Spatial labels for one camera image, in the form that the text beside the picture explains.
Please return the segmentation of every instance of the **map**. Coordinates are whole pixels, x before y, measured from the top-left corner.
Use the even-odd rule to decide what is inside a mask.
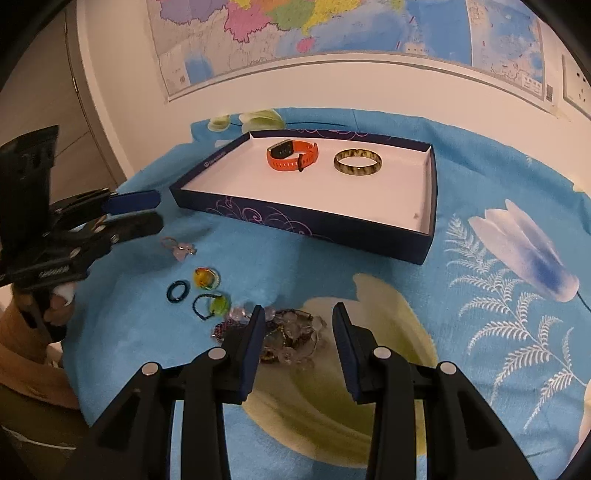
[[[147,0],[168,94],[248,67],[343,52],[461,64],[543,97],[537,17],[519,0]]]

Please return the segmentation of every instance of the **crystal bead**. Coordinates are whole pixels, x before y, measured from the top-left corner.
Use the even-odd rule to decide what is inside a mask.
[[[269,306],[265,307],[265,321],[270,322],[273,318],[275,318],[276,310]]]
[[[314,361],[311,358],[303,358],[297,364],[297,368],[300,370],[312,370],[314,368]]]
[[[322,319],[322,317],[314,317],[312,319],[312,328],[315,332],[321,332],[326,327],[326,322]]]
[[[271,332],[263,340],[263,346],[265,348],[273,350],[274,352],[278,352],[283,348],[283,335],[279,330]]]
[[[291,365],[297,359],[297,352],[292,347],[286,346],[277,352],[277,358],[279,363]]]
[[[248,316],[246,316],[246,310],[244,307],[234,307],[230,309],[228,316],[235,322],[240,323],[248,323],[249,320]]]
[[[290,322],[297,321],[297,313],[296,312],[284,312],[283,315],[278,319],[278,323],[282,325],[286,325]]]
[[[312,356],[312,354],[314,353],[314,350],[316,350],[316,343],[317,343],[316,338],[314,338],[314,339],[311,338],[310,340],[308,340],[304,344],[299,345],[297,352],[298,352],[298,355],[300,356],[300,358],[308,358],[308,357]]]
[[[297,340],[301,335],[300,325],[297,322],[289,322],[283,325],[283,331],[292,340]]]
[[[297,323],[300,326],[300,335],[310,335],[314,331],[312,322],[304,316],[300,315]]]

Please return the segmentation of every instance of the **blue tablecloth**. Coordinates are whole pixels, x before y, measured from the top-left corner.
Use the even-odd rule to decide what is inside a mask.
[[[161,236],[194,242],[178,263],[160,237],[119,245],[79,286],[64,366],[82,412],[95,421],[147,361],[191,361],[215,344],[190,298],[170,304],[167,286],[215,267],[234,305],[304,307],[330,319],[337,299],[354,323],[413,361],[460,366],[503,420],[541,479],[555,478],[577,443],[591,377],[589,199],[513,148],[423,118],[338,109],[281,109],[287,128],[395,135],[429,142],[439,201],[422,266],[207,213],[179,209],[167,187],[241,134],[191,127],[179,145],[122,192],[156,188]],[[244,407],[225,409],[236,480],[361,479],[371,410],[344,390],[330,338],[312,371],[261,367]],[[178,427],[172,478],[178,478]],[[418,459],[420,476],[424,457]]]

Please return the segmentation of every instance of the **finger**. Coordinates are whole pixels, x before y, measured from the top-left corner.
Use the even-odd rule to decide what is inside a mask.
[[[67,300],[60,296],[53,294],[51,296],[51,300],[49,301],[49,306],[53,310],[59,310],[66,306]]]
[[[66,300],[65,305],[69,305],[70,303],[72,303],[72,300],[74,300],[75,288],[75,283],[64,283],[63,285],[59,285],[56,288],[54,288],[53,293],[64,298]]]
[[[62,326],[70,321],[74,314],[74,303],[70,303],[58,310],[48,309],[43,314],[43,320],[52,325]]]

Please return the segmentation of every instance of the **watch face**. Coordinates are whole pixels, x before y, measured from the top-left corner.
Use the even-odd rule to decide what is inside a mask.
[[[271,157],[276,158],[277,160],[283,160],[284,158],[293,155],[293,152],[294,143],[291,140],[285,140],[269,148],[269,153],[271,154]]]

